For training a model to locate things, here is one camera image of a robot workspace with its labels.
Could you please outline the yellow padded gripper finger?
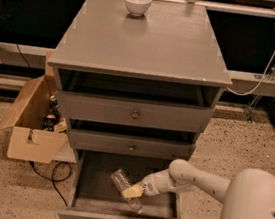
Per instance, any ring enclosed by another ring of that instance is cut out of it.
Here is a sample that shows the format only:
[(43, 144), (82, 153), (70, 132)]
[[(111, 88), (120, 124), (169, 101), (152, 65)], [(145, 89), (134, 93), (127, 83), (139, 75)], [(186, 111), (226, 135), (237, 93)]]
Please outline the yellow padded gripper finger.
[(124, 189), (121, 194), (126, 199), (128, 199), (128, 198), (133, 199), (133, 198), (137, 198), (137, 197), (140, 198), (142, 196), (142, 194), (144, 194), (144, 184), (141, 182), (136, 183), (135, 185), (128, 187), (126, 190)]

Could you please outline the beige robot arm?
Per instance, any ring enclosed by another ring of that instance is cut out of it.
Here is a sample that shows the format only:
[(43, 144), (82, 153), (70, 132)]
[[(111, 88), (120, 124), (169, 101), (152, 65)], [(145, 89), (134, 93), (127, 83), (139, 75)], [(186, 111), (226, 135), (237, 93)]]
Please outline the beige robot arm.
[(147, 175), (124, 190), (125, 198), (180, 193), (191, 186), (222, 203), (220, 219), (275, 219), (275, 176), (261, 169), (245, 169), (225, 179), (176, 159), (166, 170)]

